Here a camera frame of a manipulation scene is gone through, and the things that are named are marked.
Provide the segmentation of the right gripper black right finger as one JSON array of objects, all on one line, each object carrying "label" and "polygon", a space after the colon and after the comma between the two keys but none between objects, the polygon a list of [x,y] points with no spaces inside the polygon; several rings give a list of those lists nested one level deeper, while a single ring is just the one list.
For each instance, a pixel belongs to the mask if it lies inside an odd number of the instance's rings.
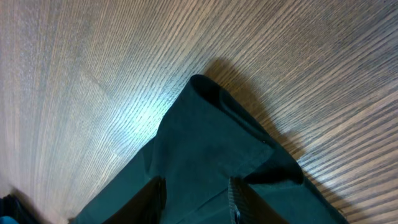
[{"label": "right gripper black right finger", "polygon": [[228,202],[232,224],[288,224],[239,177],[229,179]]}]

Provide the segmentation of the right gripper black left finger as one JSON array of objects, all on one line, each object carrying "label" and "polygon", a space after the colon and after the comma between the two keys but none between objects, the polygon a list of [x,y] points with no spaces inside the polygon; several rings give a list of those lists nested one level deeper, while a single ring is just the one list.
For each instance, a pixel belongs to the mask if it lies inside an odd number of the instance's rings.
[{"label": "right gripper black left finger", "polygon": [[151,179],[104,224],[159,224],[167,201],[166,180]]}]

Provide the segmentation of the black polo shirt white logo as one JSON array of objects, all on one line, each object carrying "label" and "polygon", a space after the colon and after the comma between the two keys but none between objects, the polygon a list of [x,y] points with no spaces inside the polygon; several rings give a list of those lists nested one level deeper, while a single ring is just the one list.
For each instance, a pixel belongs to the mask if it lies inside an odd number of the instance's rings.
[{"label": "black polo shirt white logo", "polygon": [[162,223],[229,223],[240,177],[289,223],[344,223],[296,160],[221,86],[192,76],[156,135],[75,217],[102,223],[153,177],[166,181]]}]

